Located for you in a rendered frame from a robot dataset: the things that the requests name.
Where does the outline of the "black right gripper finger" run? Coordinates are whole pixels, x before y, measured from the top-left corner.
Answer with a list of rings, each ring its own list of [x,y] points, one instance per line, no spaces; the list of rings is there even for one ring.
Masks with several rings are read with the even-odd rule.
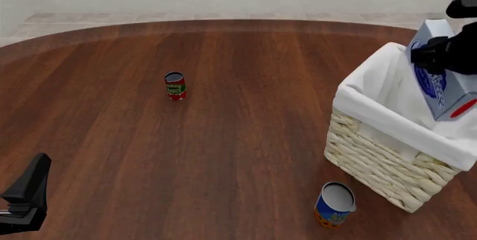
[[[447,67],[449,54],[447,45],[449,37],[434,37],[422,45],[411,50],[410,62],[420,67]]]

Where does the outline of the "white cloth basket liner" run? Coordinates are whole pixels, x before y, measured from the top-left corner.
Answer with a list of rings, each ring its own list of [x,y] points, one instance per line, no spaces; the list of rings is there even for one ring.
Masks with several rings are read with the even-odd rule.
[[[389,42],[369,56],[340,83],[332,105],[407,162],[423,153],[461,171],[477,163],[477,105],[455,121],[435,121],[403,45]]]

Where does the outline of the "blue and orange soup can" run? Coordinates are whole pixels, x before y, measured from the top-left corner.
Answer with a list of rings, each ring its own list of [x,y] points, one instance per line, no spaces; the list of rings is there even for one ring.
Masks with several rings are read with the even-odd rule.
[[[325,183],[314,205],[314,217],[329,229],[342,226],[351,212],[356,211],[356,198],[343,183]]]

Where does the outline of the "red tomato sauce can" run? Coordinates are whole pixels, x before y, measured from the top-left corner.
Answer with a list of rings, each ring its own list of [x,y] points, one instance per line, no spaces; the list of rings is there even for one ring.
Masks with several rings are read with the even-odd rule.
[[[186,98],[186,83],[180,72],[169,72],[164,77],[168,97],[172,101],[182,101]]]

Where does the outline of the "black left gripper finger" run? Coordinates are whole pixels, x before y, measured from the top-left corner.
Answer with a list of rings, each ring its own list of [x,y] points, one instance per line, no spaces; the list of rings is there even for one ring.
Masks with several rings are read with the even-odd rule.
[[[50,167],[51,158],[44,153],[37,154],[0,198],[7,201],[8,206],[47,210],[46,188]]]

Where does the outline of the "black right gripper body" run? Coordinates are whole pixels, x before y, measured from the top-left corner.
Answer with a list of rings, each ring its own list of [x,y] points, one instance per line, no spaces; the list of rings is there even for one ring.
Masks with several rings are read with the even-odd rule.
[[[477,75],[477,22],[465,25],[446,45],[446,69],[463,75]]]

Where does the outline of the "cream wicker basket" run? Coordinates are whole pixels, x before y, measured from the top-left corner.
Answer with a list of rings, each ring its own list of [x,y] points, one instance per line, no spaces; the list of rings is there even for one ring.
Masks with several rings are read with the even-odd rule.
[[[358,131],[361,122],[332,110],[324,156],[357,181],[406,212],[416,212],[461,170],[418,152],[408,162]]]

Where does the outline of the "grey-blue cream cheese box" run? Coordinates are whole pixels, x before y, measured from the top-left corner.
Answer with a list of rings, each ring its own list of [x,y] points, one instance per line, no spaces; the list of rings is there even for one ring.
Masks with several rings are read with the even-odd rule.
[[[411,70],[435,121],[457,121],[477,105],[477,75],[451,72],[446,67],[420,67],[410,62],[411,50],[434,37],[456,36],[445,19],[423,22],[405,50]]]

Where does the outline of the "small black plate on stalk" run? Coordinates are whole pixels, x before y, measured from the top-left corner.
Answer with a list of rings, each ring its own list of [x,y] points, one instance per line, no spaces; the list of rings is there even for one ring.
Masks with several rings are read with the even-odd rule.
[[[452,0],[446,15],[453,19],[477,18],[477,0]]]

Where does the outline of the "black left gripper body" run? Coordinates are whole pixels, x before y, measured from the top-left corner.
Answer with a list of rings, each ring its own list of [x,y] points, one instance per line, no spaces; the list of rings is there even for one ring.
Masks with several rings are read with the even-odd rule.
[[[0,235],[40,230],[47,216],[48,204],[9,203],[8,210],[0,210]]]

